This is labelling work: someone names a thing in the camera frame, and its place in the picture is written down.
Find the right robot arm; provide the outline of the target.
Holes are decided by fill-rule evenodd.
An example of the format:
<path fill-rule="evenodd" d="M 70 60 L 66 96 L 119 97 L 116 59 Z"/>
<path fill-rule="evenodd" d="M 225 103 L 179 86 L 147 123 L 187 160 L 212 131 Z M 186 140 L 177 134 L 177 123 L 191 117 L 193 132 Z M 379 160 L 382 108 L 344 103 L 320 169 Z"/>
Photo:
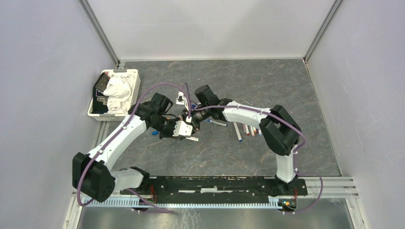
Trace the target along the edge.
<path fill-rule="evenodd" d="M 301 146 L 304 135 L 288 111 L 275 105 L 273 108 L 245 106 L 231 99 L 219 99 L 208 85 L 195 92 L 199 101 L 191 110 L 191 124 L 199 128 L 200 122 L 213 118 L 229 123 L 241 123 L 261 131 L 269 149 L 276 154 L 276 189 L 287 195 L 295 189 L 297 171 L 293 154 Z"/>

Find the white marker red cap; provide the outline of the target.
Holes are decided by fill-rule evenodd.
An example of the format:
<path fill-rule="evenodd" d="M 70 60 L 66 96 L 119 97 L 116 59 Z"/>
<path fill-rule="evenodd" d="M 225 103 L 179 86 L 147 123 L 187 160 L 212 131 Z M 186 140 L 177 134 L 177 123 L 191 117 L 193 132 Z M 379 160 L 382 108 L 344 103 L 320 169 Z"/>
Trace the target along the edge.
<path fill-rule="evenodd" d="M 250 135 L 249 127 L 248 127 L 248 125 L 246 125 L 246 124 L 244 124 L 244 132 L 246 133 L 247 136 Z"/>

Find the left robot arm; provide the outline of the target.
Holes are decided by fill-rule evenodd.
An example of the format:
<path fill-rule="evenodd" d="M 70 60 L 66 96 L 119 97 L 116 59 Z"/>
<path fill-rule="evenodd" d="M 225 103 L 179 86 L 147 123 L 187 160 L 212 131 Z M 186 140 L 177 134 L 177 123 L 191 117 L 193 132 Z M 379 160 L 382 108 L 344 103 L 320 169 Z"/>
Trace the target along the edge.
<path fill-rule="evenodd" d="M 72 186 L 93 200 L 103 202 L 113 192 L 133 188 L 138 194 L 149 191 L 148 173 L 131 167 L 112 171 L 112 168 L 127 147 L 148 128 L 153 128 L 164 137 L 172 137 L 179 118 L 166 118 L 173 102 L 166 96 L 155 93 L 151 100 L 133 105 L 134 114 L 125 116 L 121 124 L 98 146 L 87 154 L 77 153 L 72 162 Z"/>

